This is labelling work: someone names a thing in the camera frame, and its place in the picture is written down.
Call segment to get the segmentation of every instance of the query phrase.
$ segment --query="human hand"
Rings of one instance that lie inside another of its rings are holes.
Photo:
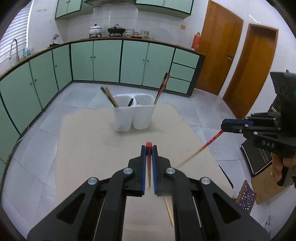
[[[281,180],[281,171],[283,169],[283,166],[285,166],[285,167],[296,166],[296,156],[294,156],[292,158],[284,157],[284,159],[281,160],[281,158],[277,154],[272,153],[271,157],[272,157],[271,175],[272,175],[273,180],[275,180],[276,182]]]

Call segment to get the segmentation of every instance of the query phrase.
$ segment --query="range hood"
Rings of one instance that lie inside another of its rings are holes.
[[[84,3],[92,5],[94,7],[101,7],[106,4],[116,4],[123,2],[135,4],[136,0],[86,0]]]

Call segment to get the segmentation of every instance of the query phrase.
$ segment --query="metal screw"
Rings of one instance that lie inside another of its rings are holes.
[[[208,177],[203,177],[201,182],[202,184],[209,185],[211,180]]]
[[[90,179],[87,180],[87,183],[89,185],[95,185],[98,182],[98,179],[96,179],[95,177],[91,177]]]
[[[123,169],[123,173],[124,174],[131,174],[133,172],[133,169],[131,169],[130,167],[127,167],[127,168],[125,168],[125,169]]]
[[[165,171],[167,174],[170,174],[170,175],[172,175],[176,172],[176,170],[172,167],[167,168]]]

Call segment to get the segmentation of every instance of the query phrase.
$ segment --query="faucet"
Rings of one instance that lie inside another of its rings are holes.
[[[11,50],[12,50],[13,41],[11,42],[11,46],[10,46],[10,55],[9,55],[9,59],[11,59]],[[18,49],[17,49],[17,62],[18,62],[19,60],[20,60],[20,57],[18,56]]]

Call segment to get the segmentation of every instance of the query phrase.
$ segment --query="stack of bowls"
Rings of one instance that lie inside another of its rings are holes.
[[[147,39],[149,36],[149,31],[141,30],[141,38]]]
[[[126,29],[126,36],[127,36],[127,37],[131,37],[131,36],[133,36],[134,31],[135,31],[134,28],[127,28],[127,29]]]

